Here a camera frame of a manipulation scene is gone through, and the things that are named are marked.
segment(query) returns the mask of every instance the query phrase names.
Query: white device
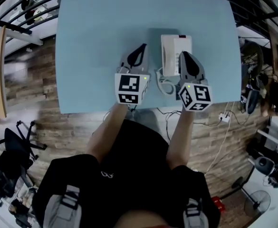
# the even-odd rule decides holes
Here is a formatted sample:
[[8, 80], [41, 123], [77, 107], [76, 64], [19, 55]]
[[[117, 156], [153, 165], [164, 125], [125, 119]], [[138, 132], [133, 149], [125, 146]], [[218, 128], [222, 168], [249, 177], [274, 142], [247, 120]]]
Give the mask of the white device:
[[161, 35], [163, 76], [178, 76], [179, 55], [192, 53], [192, 37], [185, 35]]

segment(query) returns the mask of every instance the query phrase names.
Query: cable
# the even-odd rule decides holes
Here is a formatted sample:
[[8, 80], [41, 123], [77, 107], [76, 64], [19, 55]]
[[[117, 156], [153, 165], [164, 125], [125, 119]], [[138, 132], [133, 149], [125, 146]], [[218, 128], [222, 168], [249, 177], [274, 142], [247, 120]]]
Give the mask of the cable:
[[264, 185], [264, 182], [265, 182], [266, 177], [267, 177], [267, 176], [264, 176], [264, 177], [263, 177], [262, 185], [263, 185], [264, 187], [271, 187], [271, 185]]
[[[174, 96], [176, 94], [176, 85], [172, 81], [170, 81], [166, 78], [162, 78], [162, 75], [160, 73], [161, 70], [162, 70], [162, 67], [156, 71], [158, 88], [162, 92], [162, 94], [167, 95], [167, 96]], [[170, 85], [172, 87], [172, 91], [170, 93], [166, 92], [163, 89], [162, 85]]]
[[107, 116], [108, 113], [110, 113], [111, 110], [109, 110], [103, 117], [103, 121], [105, 120], [105, 117]]
[[224, 108], [224, 112], [223, 112], [223, 115], [225, 115], [225, 112], [226, 112], [226, 108], [228, 108], [228, 104], [229, 104], [229, 101], [226, 103], [226, 106]]
[[265, 37], [242, 37], [242, 36], [238, 36], [239, 38], [244, 38], [244, 39], [267, 39]]
[[[162, 114], [162, 115], [166, 115], [165, 117], [165, 121], [166, 121], [166, 135], [167, 135], [167, 138], [169, 141], [171, 141], [170, 137], [169, 137], [169, 134], [168, 134], [168, 120], [169, 118], [174, 115], [174, 114], [178, 114], [178, 115], [181, 115], [181, 111], [172, 111], [172, 112], [162, 112], [158, 107], [157, 107], [157, 110]], [[205, 125], [207, 127], [215, 127], [215, 126], [218, 126], [220, 123], [221, 123], [222, 120], [220, 120], [217, 124], [215, 125], [207, 125], [205, 123], [193, 123], [193, 124], [202, 124], [202, 125]]]
[[229, 182], [229, 181], [227, 181], [227, 180], [224, 180], [223, 178], [221, 178], [221, 177], [219, 177], [219, 176], [216, 176], [215, 174], [208, 173], [208, 175], [211, 175], [211, 176], [213, 176], [213, 177], [219, 179], [219, 180], [222, 181], [222, 182], [228, 183], [229, 185], [232, 185], [232, 184], [233, 184], [232, 182]]
[[266, 68], [264, 68], [264, 69], [262, 69], [262, 71], [264, 71], [264, 70], [266, 70], [266, 69], [268, 69], [268, 68], [270, 68], [270, 67], [272, 67], [271, 65], [268, 65]]
[[220, 161], [222, 161], [226, 156], [228, 156], [229, 154], [232, 154], [232, 153], [235, 152], [235, 151], [241, 150], [241, 149], [243, 149], [243, 147], [238, 148], [238, 149], [235, 149], [235, 150], [233, 150], [233, 151], [231, 151], [231, 152], [228, 152], [228, 153], [226, 153], [225, 155], [223, 155], [223, 156], [221, 157], [221, 159], [209, 169], [209, 171], [210, 171], [211, 169], [215, 168], [215, 166], [217, 166], [217, 165], [220, 163]]
[[[235, 102], [233, 102], [232, 109], [231, 109], [231, 111], [229, 111], [229, 112], [232, 112], [232, 111], [233, 111], [234, 104], [235, 104]], [[214, 159], [214, 160], [213, 160], [213, 162], [210, 164], [210, 166], [209, 166], [209, 167], [208, 167], [208, 169], [206, 170], [205, 174], [207, 174], [207, 173], [209, 172], [209, 170], [211, 169], [212, 165], [213, 165], [213, 164], [214, 164], [214, 162], [216, 161], [216, 159], [217, 159], [218, 155], [220, 154], [220, 151], [221, 151], [221, 149], [222, 149], [222, 147], [223, 147], [223, 144], [224, 144], [224, 142], [225, 142], [225, 140], [226, 140], [226, 136], [228, 135], [228, 131], [229, 131], [229, 129], [230, 129], [231, 118], [232, 118], [232, 115], [230, 114], [229, 126], [228, 126], [228, 129], [227, 129], [226, 133], [225, 133], [225, 136], [224, 136], [223, 142], [222, 142], [222, 144], [221, 144], [221, 146], [220, 146], [220, 148], [219, 148], [218, 153], [216, 154], [215, 159]]]
[[130, 110], [130, 112], [135, 111], [136, 107], [137, 107], [137, 105], [135, 105], [134, 108]]
[[243, 123], [239, 123], [239, 121], [238, 121], [238, 119], [237, 119], [237, 117], [236, 117], [236, 114], [235, 113], [233, 113], [233, 115], [235, 116], [235, 118], [236, 118], [236, 121], [237, 121], [237, 123], [240, 125], [240, 126], [242, 126], [242, 125], [244, 125], [247, 121], [248, 121], [248, 119], [249, 119], [249, 116], [247, 117], [247, 119], [243, 122]]

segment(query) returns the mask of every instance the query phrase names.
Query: person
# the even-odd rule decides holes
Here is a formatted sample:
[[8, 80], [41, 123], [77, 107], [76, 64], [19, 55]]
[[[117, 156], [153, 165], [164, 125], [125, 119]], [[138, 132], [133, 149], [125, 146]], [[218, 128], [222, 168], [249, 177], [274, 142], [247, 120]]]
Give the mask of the person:
[[80, 221], [71, 227], [217, 227], [220, 212], [204, 174], [186, 166], [194, 112], [182, 110], [168, 144], [157, 131], [125, 119], [127, 111], [125, 104], [112, 107], [86, 154], [51, 162], [32, 203], [41, 227], [55, 227], [54, 216], [64, 219], [49, 208], [54, 195], [63, 197], [59, 204], [76, 206], [66, 204], [68, 185], [76, 187], [73, 198], [81, 207]]
[[278, 116], [278, 77], [274, 75], [273, 78], [274, 82], [270, 86], [269, 93], [261, 102], [261, 115], [264, 117]]
[[22, 228], [31, 227], [28, 223], [28, 211], [25, 205], [23, 205], [18, 199], [15, 199], [11, 202], [8, 207], [10, 214], [14, 215], [15, 222]]

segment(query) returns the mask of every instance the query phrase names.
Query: black shirt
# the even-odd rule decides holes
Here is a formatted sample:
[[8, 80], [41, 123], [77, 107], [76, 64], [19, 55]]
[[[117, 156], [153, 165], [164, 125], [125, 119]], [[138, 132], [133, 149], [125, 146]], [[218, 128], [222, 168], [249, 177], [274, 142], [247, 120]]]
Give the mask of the black shirt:
[[184, 227], [189, 198], [200, 200], [210, 228], [220, 214], [212, 202], [204, 175], [186, 166], [170, 170], [167, 142], [155, 131], [124, 120], [110, 153], [99, 164], [91, 155], [56, 159], [33, 199], [37, 220], [53, 194], [64, 195], [66, 185], [80, 188], [81, 227], [111, 228], [127, 211], [150, 210], [172, 227]]

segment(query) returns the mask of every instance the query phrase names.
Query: light blue table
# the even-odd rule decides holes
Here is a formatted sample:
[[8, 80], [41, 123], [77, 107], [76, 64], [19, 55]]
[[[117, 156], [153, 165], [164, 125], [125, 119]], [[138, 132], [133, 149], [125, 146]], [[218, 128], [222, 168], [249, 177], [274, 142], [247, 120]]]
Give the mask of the light blue table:
[[151, 85], [138, 108], [181, 105], [157, 87], [161, 34], [192, 36], [215, 103], [240, 99], [240, 49], [226, 0], [62, 0], [56, 40], [61, 113], [106, 111], [122, 54], [147, 43]]

